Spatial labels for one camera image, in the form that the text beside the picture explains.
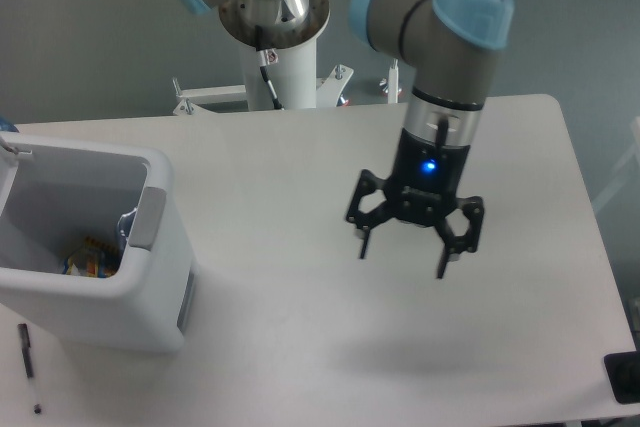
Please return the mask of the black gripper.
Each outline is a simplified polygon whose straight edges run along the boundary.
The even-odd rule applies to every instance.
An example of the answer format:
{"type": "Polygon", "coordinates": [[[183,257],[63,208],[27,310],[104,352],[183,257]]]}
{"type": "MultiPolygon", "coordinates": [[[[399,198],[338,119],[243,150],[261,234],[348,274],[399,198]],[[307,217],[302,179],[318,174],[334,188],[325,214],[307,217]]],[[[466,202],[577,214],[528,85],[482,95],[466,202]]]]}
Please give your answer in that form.
{"type": "Polygon", "coordinates": [[[363,169],[347,207],[345,221],[361,239],[358,258],[366,257],[372,231],[392,218],[423,227],[434,227],[443,242],[436,278],[443,279],[448,264],[464,252],[478,249],[485,214],[480,196],[457,198],[458,185],[469,154],[468,146],[438,147],[402,130],[391,174],[377,177],[363,169]],[[376,192],[383,200],[362,210],[366,197],[376,192]],[[468,221],[466,231],[456,235],[447,220],[460,210],[468,221]]]}

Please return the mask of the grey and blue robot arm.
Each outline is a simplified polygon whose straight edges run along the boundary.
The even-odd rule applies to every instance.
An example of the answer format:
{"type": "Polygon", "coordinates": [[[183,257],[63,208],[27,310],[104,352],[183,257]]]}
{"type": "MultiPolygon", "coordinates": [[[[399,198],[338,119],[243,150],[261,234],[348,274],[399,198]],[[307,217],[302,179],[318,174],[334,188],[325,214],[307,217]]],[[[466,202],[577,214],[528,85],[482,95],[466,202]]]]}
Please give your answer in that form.
{"type": "MultiPolygon", "coordinates": [[[[196,14],[217,10],[243,46],[251,109],[319,105],[315,63],[289,55],[314,45],[328,0],[182,1],[196,14]]],[[[484,203],[457,189],[513,13],[513,0],[350,1],[353,34],[415,71],[391,173],[363,170],[345,215],[363,239],[392,219],[431,227],[443,242],[439,273],[477,249],[484,203]]]]}

